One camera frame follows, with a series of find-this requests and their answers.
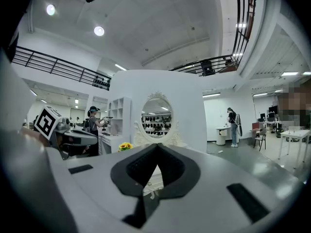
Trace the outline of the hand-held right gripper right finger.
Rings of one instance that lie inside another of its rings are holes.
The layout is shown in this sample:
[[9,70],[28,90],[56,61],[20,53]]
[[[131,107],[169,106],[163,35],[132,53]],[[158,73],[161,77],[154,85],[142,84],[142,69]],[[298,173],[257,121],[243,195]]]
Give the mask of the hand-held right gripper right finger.
[[195,186],[181,198],[161,200],[143,233],[267,233],[298,198],[301,182],[276,164],[250,170],[219,155],[166,145],[200,168]]

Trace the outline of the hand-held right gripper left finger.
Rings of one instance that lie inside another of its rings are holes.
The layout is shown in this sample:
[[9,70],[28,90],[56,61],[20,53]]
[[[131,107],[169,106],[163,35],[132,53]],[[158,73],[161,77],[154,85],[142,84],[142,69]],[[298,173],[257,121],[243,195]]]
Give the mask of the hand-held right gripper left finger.
[[79,187],[101,209],[113,217],[140,229],[156,208],[156,192],[144,194],[147,180],[143,175],[144,158],[131,164],[150,144],[90,158],[67,161],[69,171]]

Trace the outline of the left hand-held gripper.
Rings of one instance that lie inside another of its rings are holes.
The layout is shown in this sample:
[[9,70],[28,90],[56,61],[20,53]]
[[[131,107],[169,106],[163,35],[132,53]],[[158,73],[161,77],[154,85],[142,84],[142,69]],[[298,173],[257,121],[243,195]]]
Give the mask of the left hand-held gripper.
[[62,149],[65,144],[73,146],[91,146],[98,143],[98,137],[82,130],[71,130],[69,119],[60,115],[51,106],[43,106],[35,120],[34,127],[48,141],[49,147],[57,149],[63,159],[68,159],[69,153]]

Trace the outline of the person's left forearm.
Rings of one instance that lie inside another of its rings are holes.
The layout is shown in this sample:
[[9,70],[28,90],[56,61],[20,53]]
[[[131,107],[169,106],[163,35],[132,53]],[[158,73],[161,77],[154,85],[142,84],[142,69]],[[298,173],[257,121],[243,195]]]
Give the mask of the person's left forearm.
[[18,131],[21,145],[29,148],[39,150],[40,152],[46,152],[50,147],[48,139],[46,139],[40,132],[36,132],[22,127]]

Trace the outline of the white cubby shelf unit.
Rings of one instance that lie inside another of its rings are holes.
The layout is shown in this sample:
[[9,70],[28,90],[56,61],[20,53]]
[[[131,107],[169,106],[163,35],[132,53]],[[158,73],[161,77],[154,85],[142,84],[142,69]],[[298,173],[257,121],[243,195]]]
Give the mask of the white cubby shelf unit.
[[110,127],[107,127],[108,140],[111,147],[111,153],[119,151],[119,145],[124,142],[130,142],[130,119],[131,119],[131,99],[122,97],[111,100],[108,104],[108,116]]

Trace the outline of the grey chair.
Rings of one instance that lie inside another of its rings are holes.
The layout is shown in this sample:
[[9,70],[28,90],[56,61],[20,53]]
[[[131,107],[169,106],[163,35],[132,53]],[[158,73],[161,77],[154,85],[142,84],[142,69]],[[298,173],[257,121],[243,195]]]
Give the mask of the grey chair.
[[264,149],[266,149],[266,133],[267,133],[267,130],[266,130],[266,128],[264,128],[264,129],[261,129],[256,134],[253,147],[255,147],[256,143],[258,142],[259,143],[259,151],[261,151],[263,145],[264,145]]

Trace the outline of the black railing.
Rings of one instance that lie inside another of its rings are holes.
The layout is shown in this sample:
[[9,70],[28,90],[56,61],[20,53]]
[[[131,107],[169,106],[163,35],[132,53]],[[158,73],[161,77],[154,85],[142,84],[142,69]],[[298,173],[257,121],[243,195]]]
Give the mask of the black railing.
[[111,77],[108,75],[25,47],[17,46],[13,63],[107,91],[110,89]]
[[237,12],[237,19],[236,24],[233,24],[230,17],[227,20],[228,26],[223,23],[223,47],[228,47],[231,43],[232,47],[223,49],[224,55],[186,63],[173,68],[172,71],[205,77],[238,70],[252,32],[255,8],[256,0],[228,0],[223,5],[222,12],[228,16],[227,10],[233,9]]

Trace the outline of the white cylindrical pedestal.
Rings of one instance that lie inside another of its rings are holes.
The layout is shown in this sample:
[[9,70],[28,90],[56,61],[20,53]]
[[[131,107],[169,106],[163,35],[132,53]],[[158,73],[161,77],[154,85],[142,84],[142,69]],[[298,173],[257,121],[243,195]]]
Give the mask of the white cylindrical pedestal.
[[216,133],[217,134],[216,144],[218,146],[225,145],[226,137],[228,136],[228,129],[230,129],[229,126],[216,128],[216,131],[217,131],[217,133]]

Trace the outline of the oval mirror ornate white frame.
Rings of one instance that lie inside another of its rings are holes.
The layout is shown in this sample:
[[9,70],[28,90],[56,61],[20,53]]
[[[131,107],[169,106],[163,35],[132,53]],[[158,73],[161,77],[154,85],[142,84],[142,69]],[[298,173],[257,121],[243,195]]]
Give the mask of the oval mirror ornate white frame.
[[178,120],[168,98],[157,91],[148,96],[138,120],[134,122],[134,146],[164,144],[184,146],[179,135]]

